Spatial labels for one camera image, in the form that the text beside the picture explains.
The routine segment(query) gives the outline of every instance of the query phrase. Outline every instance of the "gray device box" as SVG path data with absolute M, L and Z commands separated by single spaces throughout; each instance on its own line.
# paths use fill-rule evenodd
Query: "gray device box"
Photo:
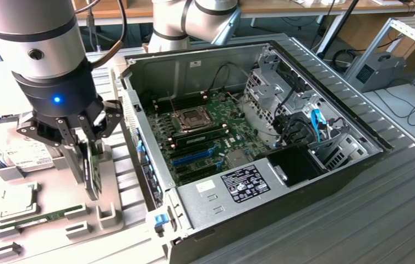
M 169 245 L 170 263 L 189 263 L 333 194 L 392 149 L 308 70 L 301 67 L 293 56 L 273 41 L 165 52 L 126 59 L 129 68 L 122 74 L 126 88 L 125 118 L 133 143 L 144 143 L 145 155 L 149 157 L 153 175 L 156 175 L 153 181 L 150 179 L 153 175 L 137 174 L 138 181 L 145 183 L 145 187 L 141 184 L 142 194 L 148 208 L 154 210 L 160 207 L 153 200 L 150 188 L 150 184 L 156 182 L 157 191 L 162 193 L 162 204 L 173 208 L 172 220 L 176 222 L 176 230 L 182 233 L 182 236 L 172 240 Z M 225 61 L 236 63 L 245 71 L 257 68 L 258 65 L 261 76 L 268 75 L 274 78 L 276 74 L 266 73 L 277 70 L 280 62 L 285 63 L 314 93 L 329 102 L 332 110 L 345 118 L 354 137 L 366 142 L 368 155 L 290 187 L 284 184 L 280 171 L 272 167 L 268 158 L 257 159 L 192 183 L 176 186 L 148 124 L 140 97 L 146 90 L 160 95 L 173 95 L 174 98 L 198 93 L 206 89 L 212 81 L 205 76 L 213 77 L 216 69 Z M 224 87 L 232 92 L 240 92 L 245 87 L 249 89 L 246 84 L 254 78 L 253 75 L 246 78 L 240 71 L 234 70 L 229 74 Z M 280 83 L 280 80 L 270 78 L 268 81 L 257 80 L 256 83 L 272 85 Z M 268 188 L 260 197 L 256 196 L 241 203 L 233 200 L 225 184 L 225 178 L 238 171 L 258 173 Z
M 374 91 L 388 85 L 388 80 L 394 78 L 404 67 L 402 57 L 396 57 L 389 52 L 376 52 L 368 57 L 358 74 L 353 80 L 349 80 L 349 83 L 360 92 Z

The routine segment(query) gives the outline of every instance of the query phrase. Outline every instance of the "wooden table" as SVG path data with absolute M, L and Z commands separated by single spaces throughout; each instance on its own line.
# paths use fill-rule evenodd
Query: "wooden table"
M 73 0 L 75 8 L 83 7 L 85 0 Z M 150 0 L 128 0 L 125 4 L 125 14 L 128 23 L 150 23 L 152 22 L 152 2 Z M 252 18 L 250 26 L 254 26 L 257 18 L 273 17 L 301 17 L 326 15 L 329 6 L 320 3 L 305 8 L 289 0 L 241 0 L 241 18 Z M 336 4 L 332 7 L 330 15 L 334 16 L 329 24 L 329 30 L 324 36 L 324 40 L 317 49 L 320 52 L 329 41 L 330 35 L 336 30 L 337 24 L 342 19 L 344 13 L 350 5 L 350 0 L 344 4 Z M 101 0 L 93 8 L 93 14 L 97 25 L 120 24 L 120 11 L 116 0 Z M 365 48 L 384 22 L 389 17 L 402 17 L 415 15 L 415 7 L 412 11 L 406 11 L 406 5 L 381 6 L 372 0 L 360 0 L 353 9 L 348 23 L 342 27 L 338 37 L 356 49 Z M 85 14 L 78 14 L 78 24 L 85 25 Z

